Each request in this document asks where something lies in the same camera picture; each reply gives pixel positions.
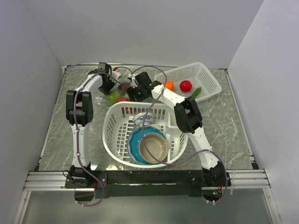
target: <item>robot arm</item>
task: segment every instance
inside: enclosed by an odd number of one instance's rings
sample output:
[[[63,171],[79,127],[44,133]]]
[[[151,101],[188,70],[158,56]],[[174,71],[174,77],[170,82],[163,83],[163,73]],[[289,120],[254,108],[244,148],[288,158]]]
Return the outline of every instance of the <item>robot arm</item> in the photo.
[[[161,94],[162,89],[163,89],[162,84],[156,86],[151,91],[152,97],[154,99],[158,98],[158,96]],[[180,110],[180,108],[178,108],[178,107],[182,107],[181,105],[184,104],[186,99],[184,97],[182,97],[182,96],[180,96],[180,95],[178,95],[178,94],[176,94],[176,93],[174,93],[174,92],[172,92],[172,91],[165,88],[164,93],[159,98],[159,100],[161,102],[165,103],[166,105],[168,105],[170,108],[174,108],[175,113],[176,113],[176,121],[178,123],[178,127],[181,129],[181,131],[184,131],[186,133],[186,129],[188,127],[186,127],[186,126],[184,127],[184,124],[180,124],[180,120],[183,117],[186,117],[185,108],[181,108],[181,110]],[[194,129],[194,133],[188,132],[188,130],[187,130],[187,135],[190,138],[190,140],[192,141],[196,151],[199,151],[199,150],[202,150],[202,149],[212,150],[208,140],[206,139],[204,128],[202,127],[201,115],[197,114],[195,116],[198,116],[198,118],[199,118],[199,120],[197,120],[197,122],[199,122],[199,127]],[[204,169],[210,169],[210,168],[214,168],[215,166],[217,166],[218,159],[213,154],[211,154],[209,152],[203,152],[203,153],[199,154],[199,157],[200,157],[201,165]]]
[[[71,130],[73,134],[73,161],[72,164],[76,168],[80,168],[78,156],[84,167],[90,165],[90,159],[88,155],[88,137],[89,137],[89,126],[93,120],[93,102],[91,92],[95,92],[99,89],[102,93],[108,94],[114,87],[115,81],[110,79],[107,75],[98,75],[93,73],[109,72],[109,65],[106,63],[99,63],[99,68],[92,71],[87,79],[74,91],[70,90],[66,93],[66,118],[71,124]],[[114,79],[121,78],[121,74],[117,71],[112,71],[111,76]],[[76,102],[76,118],[78,128],[74,121],[74,99],[76,93],[79,92]]]
[[[93,72],[109,72],[107,64],[102,67],[105,68]],[[112,76],[114,76],[117,80],[121,77],[121,74],[114,71],[112,72]],[[134,81],[132,82],[131,87],[127,89],[127,93],[131,101],[141,102],[148,97],[157,99],[161,94],[163,85],[158,81],[152,82],[146,72],[135,75],[133,79]],[[90,74],[87,80],[80,87],[74,91],[68,91],[66,94],[66,117],[71,124],[73,133],[74,157],[72,164],[75,168],[81,167],[78,162],[78,156],[80,156],[83,166],[88,167],[90,165],[87,143],[89,123],[93,119],[91,92],[98,88],[102,93],[108,94],[114,85],[115,82],[113,82],[107,75],[100,76]],[[73,108],[75,94],[79,90],[80,93],[78,94],[76,102],[76,118],[79,129],[79,131],[77,131],[74,124]],[[179,129],[182,132],[187,133],[197,151],[202,149],[211,150],[211,146],[206,139],[202,126],[202,116],[193,98],[184,98],[168,89],[164,89],[164,93],[159,100],[168,105],[170,108],[173,108]],[[79,154],[77,151],[77,139],[79,139]],[[221,165],[219,160],[209,152],[200,153],[199,157],[202,168],[207,174],[207,178],[212,182],[217,182],[224,173],[224,167]]]

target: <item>red tomato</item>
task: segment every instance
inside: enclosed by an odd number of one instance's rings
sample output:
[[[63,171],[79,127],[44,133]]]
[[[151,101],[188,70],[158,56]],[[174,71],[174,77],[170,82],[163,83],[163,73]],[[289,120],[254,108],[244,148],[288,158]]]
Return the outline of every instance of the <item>red tomato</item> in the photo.
[[[192,89],[192,84],[190,81],[185,80],[181,82],[179,88],[181,89],[182,92],[189,92]]]

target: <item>orange ball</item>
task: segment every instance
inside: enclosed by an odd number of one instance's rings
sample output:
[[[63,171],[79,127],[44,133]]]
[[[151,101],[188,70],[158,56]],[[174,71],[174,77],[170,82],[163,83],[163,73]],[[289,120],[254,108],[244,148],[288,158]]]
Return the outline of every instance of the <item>orange ball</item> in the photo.
[[[172,81],[167,81],[165,87],[171,91],[174,90],[174,84],[172,83]]]

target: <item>small white bowl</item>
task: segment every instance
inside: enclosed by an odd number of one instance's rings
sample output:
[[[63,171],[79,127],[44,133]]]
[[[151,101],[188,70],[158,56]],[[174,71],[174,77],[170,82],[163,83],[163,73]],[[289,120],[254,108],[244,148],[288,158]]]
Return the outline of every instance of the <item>small white bowl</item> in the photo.
[[[142,126],[142,121],[143,121],[144,116],[145,116],[145,112],[139,113],[133,117],[133,122],[137,127]],[[152,113],[148,113],[148,115],[146,116],[144,125],[151,125],[153,122],[154,122],[154,115]]]

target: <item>green pepper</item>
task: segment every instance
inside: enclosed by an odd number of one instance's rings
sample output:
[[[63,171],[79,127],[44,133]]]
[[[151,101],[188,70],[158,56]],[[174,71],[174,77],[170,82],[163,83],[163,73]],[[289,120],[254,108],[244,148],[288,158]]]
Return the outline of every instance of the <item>green pepper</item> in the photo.
[[[196,97],[199,95],[200,91],[201,91],[201,87],[198,87],[198,88],[192,93],[192,95],[191,95],[190,97],[196,98]]]

